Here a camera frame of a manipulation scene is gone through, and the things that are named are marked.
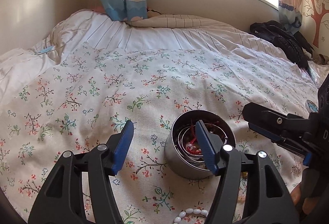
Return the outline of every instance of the tree wall decal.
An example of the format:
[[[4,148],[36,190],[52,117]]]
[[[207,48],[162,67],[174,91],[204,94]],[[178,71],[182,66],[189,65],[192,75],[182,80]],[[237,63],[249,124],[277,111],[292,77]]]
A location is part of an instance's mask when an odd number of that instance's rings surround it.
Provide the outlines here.
[[[306,12],[303,12],[303,16],[310,16],[314,19],[316,28],[313,45],[319,48],[319,34],[321,25],[323,24],[327,29],[329,29],[329,20],[322,21],[324,15],[329,13],[329,10],[325,8],[325,4],[329,3],[329,0],[323,0],[322,3],[320,3],[319,0],[305,0],[305,2],[306,5],[304,5],[304,7]]]

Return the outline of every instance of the floral bedsheet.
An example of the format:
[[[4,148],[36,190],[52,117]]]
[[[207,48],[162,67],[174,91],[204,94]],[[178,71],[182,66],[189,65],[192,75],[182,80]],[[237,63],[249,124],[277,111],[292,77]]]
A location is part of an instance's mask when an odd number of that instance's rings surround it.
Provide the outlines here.
[[[33,202],[65,150],[90,151],[118,133],[128,119],[135,131],[125,165],[111,186],[125,224],[173,223],[188,207],[210,209],[218,179],[179,177],[167,166],[165,141],[175,118],[188,110],[212,111],[232,128],[237,149],[266,151],[287,188],[300,182],[301,159],[248,129],[241,115],[254,101],[307,117],[317,101],[311,79],[287,60],[219,48],[107,51],[82,43],[59,65],[25,86],[1,112],[0,186],[28,219]],[[84,179],[85,211],[93,219]],[[245,194],[246,179],[240,193]],[[242,203],[234,220],[241,218]],[[186,216],[187,223],[204,223]]]

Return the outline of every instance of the blue gripper pad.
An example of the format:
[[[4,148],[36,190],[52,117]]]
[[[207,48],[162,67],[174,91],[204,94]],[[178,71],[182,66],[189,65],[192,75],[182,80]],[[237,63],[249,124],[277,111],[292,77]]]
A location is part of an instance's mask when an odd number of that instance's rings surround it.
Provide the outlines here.
[[[251,130],[256,131],[259,134],[262,134],[263,136],[265,136],[266,138],[269,138],[270,140],[273,140],[273,141],[280,141],[280,140],[282,140],[282,138],[280,136],[277,136],[274,133],[269,132],[269,131],[267,131],[267,130],[265,130],[263,128],[260,128],[259,126],[256,126],[256,125],[254,125],[254,124],[252,124],[250,122],[248,123],[248,125],[249,125],[249,128]]]
[[[219,172],[219,168],[218,168],[217,162],[216,162],[216,152],[215,152],[212,144],[210,143],[210,140],[208,138],[208,131],[202,121],[198,121],[196,123],[195,135],[196,135],[196,139],[198,140],[198,144],[201,147],[203,159],[206,162],[207,168],[214,175],[217,175]]]
[[[112,171],[114,175],[122,169],[131,141],[134,136],[134,123],[128,121],[121,132],[121,139],[114,150]]]

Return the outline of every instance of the white bead bracelet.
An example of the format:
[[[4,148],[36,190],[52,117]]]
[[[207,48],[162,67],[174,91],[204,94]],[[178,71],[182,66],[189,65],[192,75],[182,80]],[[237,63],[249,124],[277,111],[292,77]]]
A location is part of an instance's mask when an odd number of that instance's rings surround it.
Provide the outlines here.
[[[187,208],[185,211],[182,211],[179,213],[178,217],[175,218],[174,224],[179,224],[182,221],[182,218],[186,216],[186,214],[201,214],[205,217],[208,216],[208,211],[207,210],[200,210],[200,209],[193,209],[193,208]]]

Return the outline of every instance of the bed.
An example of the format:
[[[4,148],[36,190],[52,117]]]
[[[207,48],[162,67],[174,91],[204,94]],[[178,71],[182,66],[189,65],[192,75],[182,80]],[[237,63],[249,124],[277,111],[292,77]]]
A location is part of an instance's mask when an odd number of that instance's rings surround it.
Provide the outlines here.
[[[218,179],[184,179],[163,154],[173,121],[194,109],[222,117],[238,150],[266,151],[289,191],[301,181],[302,160],[249,130],[241,113],[253,101],[308,117],[305,101],[317,102],[317,88],[305,71],[281,49],[218,21],[160,15],[133,25],[81,10],[29,51],[0,57],[0,186],[24,220],[65,150],[87,152],[128,119],[134,138],[123,169],[111,178],[123,222],[173,223],[188,207],[209,210]],[[87,177],[83,184],[93,220]],[[234,221],[245,191],[241,178]]]

